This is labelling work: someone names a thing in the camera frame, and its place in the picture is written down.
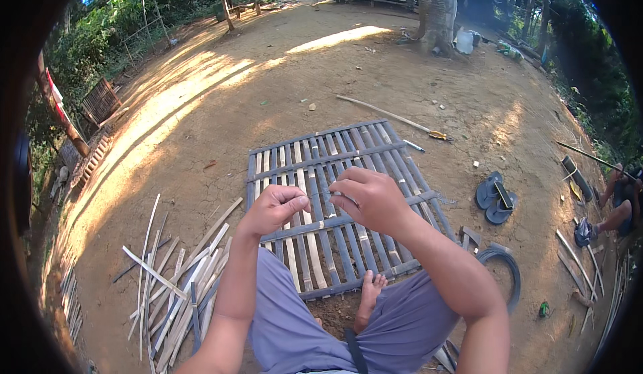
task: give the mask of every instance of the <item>bare foot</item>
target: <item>bare foot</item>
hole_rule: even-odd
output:
[[[386,277],[380,274],[375,275],[373,280],[373,271],[370,269],[364,274],[364,285],[362,285],[362,300],[359,304],[358,313],[355,316],[353,330],[360,333],[368,325],[370,314],[373,313],[377,297],[382,288],[388,284]]]

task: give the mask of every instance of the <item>coil of wire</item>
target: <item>coil of wire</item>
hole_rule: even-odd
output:
[[[504,261],[509,266],[511,276],[514,278],[514,285],[511,289],[511,297],[507,302],[507,311],[511,314],[516,308],[516,305],[518,305],[518,300],[520,299],[520,270],[518,269],[516,260],[513,258],[513,256],[511,256],[511,254],[504,250],[503,246],[497,245],[495,243],[492,243],[491,247],[480,251],[476,258],[478,258],[478,261],[480,261],[480,263],[483,265],[490,258],[498,258]]]

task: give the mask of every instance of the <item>black strap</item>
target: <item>black strap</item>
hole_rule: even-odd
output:
[[[358,373],[368,374],[366,359],[364,359],[364,355],[359,349],[358,340],[355,338],[355,332],[350,328],[344,328],[344,335],[346,337],[346,343],[349,344],[350,356],[353,358],[353,363],[355,363]]]

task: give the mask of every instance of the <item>pliers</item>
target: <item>pliers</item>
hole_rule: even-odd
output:
[[[451,143],[451,144],[453,144],[453,142],[455,141],[455,138],[447,136],[446,134],[441,133],[439,131],[435,131],[435,130],[430,130],[429,131],[429,136],[431,136],[433,138],[441,139],[443,141],[449,141],[449,143]]]

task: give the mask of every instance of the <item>bottle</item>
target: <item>bottle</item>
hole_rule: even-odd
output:
[[[465,55],[470,55],[473,52],[473,34],[465,32],[463,27],[460,27],[456,35],[456,45],[458,51]]]

